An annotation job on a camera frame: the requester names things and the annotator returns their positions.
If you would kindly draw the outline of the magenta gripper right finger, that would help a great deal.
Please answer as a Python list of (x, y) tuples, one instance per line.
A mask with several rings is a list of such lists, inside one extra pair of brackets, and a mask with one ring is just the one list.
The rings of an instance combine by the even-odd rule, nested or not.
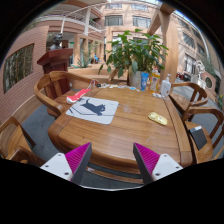
[(159, 155), (138, 143), (133, 144), (133, 154), (145, 185), (182, 169), (168, 154)]

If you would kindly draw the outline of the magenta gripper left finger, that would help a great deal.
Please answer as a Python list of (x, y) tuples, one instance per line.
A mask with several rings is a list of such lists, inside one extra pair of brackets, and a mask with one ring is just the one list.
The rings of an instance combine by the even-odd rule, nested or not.
[(41, 168), (77, 185), (81, 183), (84, 171), (92, 154), (92, 143), (81, 145), (66, 154), (57, 153)]

